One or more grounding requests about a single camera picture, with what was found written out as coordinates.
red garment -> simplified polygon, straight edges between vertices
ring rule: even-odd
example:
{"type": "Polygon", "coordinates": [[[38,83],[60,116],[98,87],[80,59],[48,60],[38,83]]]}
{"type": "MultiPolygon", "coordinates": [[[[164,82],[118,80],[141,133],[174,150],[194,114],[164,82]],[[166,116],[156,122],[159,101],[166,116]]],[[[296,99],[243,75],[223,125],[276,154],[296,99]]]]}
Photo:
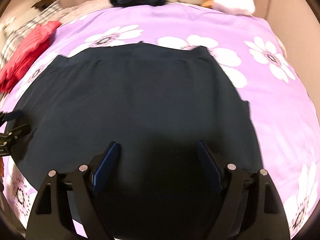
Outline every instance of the red garment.
{"type": "Polygon", "coordinates": [[[49,37],[60,25],[59,21],[39,24],[22,40],[8,63],[0,70],[0,92],[9,93],[23,78],[36,59],[49,47],[49,37]]]}

metal screw head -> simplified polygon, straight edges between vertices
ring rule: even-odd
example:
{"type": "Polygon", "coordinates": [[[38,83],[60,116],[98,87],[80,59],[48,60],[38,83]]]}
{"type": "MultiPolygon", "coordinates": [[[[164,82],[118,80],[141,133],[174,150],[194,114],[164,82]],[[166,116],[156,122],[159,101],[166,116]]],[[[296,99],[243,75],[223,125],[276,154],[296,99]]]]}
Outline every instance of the metal screw head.
{"type": "Polygon", "coordinates": [[[268,175],[268,172],[265,169],[261,169],[260,174],[263,176],[266,176],[266,175],[268,175]]]}
{"type": "Polygon", "coordinates": [[[50,176],[50,177],[53,177],[53,176],[55,176],[57,173],[56,173],[56,171],[49,171],[49,173],[48,173],[48,175],[50,176]]]}
{"type": "Polygon", "coordinates": [[[227,168],[228,168],[229,170],[231,170],[231,171],[234,171],[234,170],[237,168],[237,166],[235,166],[233,163],[229,163],[229,164],[227,165],[227,168]]]}
{"type": "Polygon", "coordinates": [[[86,171],[87,169],[88,169],[88,166],[85,164],[79,167],[79,171],[86,171]]]}

plaid fabric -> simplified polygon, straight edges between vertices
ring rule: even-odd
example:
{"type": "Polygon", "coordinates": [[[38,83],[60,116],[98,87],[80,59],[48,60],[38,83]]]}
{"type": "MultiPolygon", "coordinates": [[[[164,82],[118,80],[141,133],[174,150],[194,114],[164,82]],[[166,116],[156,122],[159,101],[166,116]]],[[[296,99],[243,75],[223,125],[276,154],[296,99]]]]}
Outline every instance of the plaid fabric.
{"type": "Polygon", "coordinates": [[[54,14],[62,10],[59,5],[59,0],[53,2],[48,8],[38,14],[31,21],[22,25],[18,30],[12,32],[1,53],[0,53],[0,69],[9,61],[14,51],[17,49],[20,42],[38,25],[47,22],[54,14]]]}

black clamp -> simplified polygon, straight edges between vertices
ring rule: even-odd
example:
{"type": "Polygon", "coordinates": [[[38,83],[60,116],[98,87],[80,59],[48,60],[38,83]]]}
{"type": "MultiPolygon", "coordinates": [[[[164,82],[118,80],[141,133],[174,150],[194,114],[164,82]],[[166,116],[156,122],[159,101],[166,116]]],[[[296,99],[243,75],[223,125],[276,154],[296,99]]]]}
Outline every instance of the black clamp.
{"type": "MultiPolygon", "coordinates": [[[[212,191],[224,195],[219,216],[209,228],[206,240],[227,240],[230,237],[234,240],[290,240],[281,199],[265,169],[257,173],[242,171],[213,154],[202,141],[198,143],[197,155],[212,191]]],[[[92,198],[104,188],[119,156],[120,146],[111,142],[108,149],[95,156],[88,165],[83,164],[75,171],[63,174],[50,171],[34,201],[26,240],[114,240],[107,225],[101,221],[92,198]],[[68,190],[74,193],[88,238],[76,233],[68,190]]]]}
{"type": "MultiPolygon", "coordinates": [[[[13,121],[23,115],[21,110],[16,110],[10,113],[0,112],[0,127],[8,121],[13,121]]],[[[28,124],[16,127],[7,133],[0,133],[0,157],[11,155],[11,148],[16,143],[16,140],[29,134],[31,127],[28,124]]]]}

bed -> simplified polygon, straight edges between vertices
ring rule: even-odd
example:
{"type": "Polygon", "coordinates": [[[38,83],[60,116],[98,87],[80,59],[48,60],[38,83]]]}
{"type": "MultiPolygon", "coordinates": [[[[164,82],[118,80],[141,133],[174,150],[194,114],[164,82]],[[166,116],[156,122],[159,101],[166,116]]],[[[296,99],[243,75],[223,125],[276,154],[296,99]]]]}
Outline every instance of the bed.
{"type": "MultiPolygon", "coordinates": [[[[85,0],[60,1],[65,7],[71,7],[85,0]]],[[[279,6],[278,1],[255,0],[255,17],[233,16],[182,3],[156,8],[138,6],[93,11],[57,29],[49,49],[6,96],[1,111],[12,111],[57,55],[72,57],[87,48],[140,41],[185,50],[205,46],[237,88],[240,97],[250,102],[263,166],[270,173],[284,204],[291,237],[316,239],[315,224],[320,208],[317,204],[320,128],[316,115],[319,113],[318,85],[311,73],[319,71],[314,70],[319,59],[313,54],[319,47],[315,37],[320,36],[320,26],[304,0],[295,6],[306,12],[286,14],[287,21],[279,14],[286,11],[289,4],[286,4],[287,0],[280,0],[282,5],[279,6]],[[295,17],[303,13],[308,15],[313,32],[305,31],[305,37],[295,32],[293,38],[288,33],[288,25],[292,24],[291,30],[294,27],[299,30],[302,23],[290,21],[297,20],[295,17]],[[288,60],[274,33],[284,43],[288,60]],[[314,44],[306,59],[307,52],[301,52],[294,40],[304,42],[310,35],[314,36],[314,44]],[[312,71],[303,69],[306,65],[312,71]]],[[[4,195],[26,227],[36,190],[11,157],[4,158],[4,164],[4,195]]],[[[74,223],[77,232],[85,235],[81,224],[74,223]]]]}

